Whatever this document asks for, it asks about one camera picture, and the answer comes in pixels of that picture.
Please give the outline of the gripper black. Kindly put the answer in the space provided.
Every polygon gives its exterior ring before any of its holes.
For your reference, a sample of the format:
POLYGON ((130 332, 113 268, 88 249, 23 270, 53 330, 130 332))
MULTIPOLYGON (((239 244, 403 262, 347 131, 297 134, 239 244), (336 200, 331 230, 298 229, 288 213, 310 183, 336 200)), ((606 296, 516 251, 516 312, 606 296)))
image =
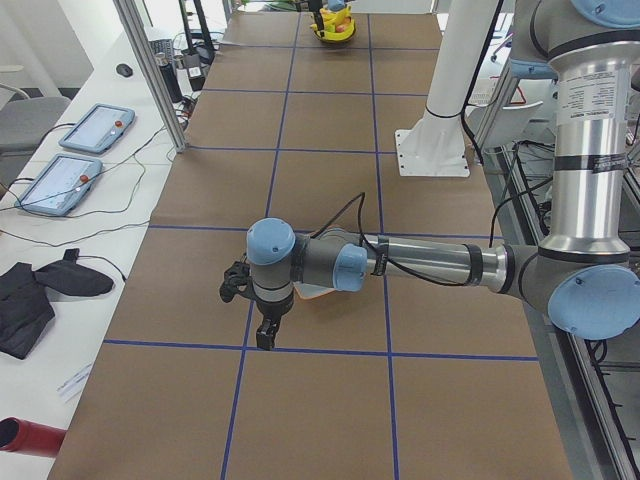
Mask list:
MULTIPOLYGON (((287 314, 294 305, 294 295, 278 301, 256 300, 258 310, 265 318, 281 318, 287 314)), ((256 346, 259 349, 272 350, 275 347, 275 339, 278 332, 278 323, 264 319, 256 330, 256 346)))

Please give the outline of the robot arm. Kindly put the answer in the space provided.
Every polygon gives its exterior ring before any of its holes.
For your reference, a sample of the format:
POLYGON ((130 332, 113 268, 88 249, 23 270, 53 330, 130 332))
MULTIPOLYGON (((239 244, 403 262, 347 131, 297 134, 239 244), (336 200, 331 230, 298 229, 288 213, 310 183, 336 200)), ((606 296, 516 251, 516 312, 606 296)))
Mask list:
POLYGON ((367 275, 407 275, 447 287, 481 285, 521 299, 586 340, 615 337, 639 318, 639 280, 618 234, 626 103, 639 57, 635 1, 520 1, 513 53, 558 77, 552 222, 538 246, 481 248, 403 240, 331 225, 297 235, 265 218, 247 234, 239 287, 263 319, 272 349, 300 285, 358 291, 367 275))
POLYGON ((312 29, 323 36, 326 32, 336 32, 347 15, 347 2, 342 0, 308 0, 308 10, 312 13, 312 29))

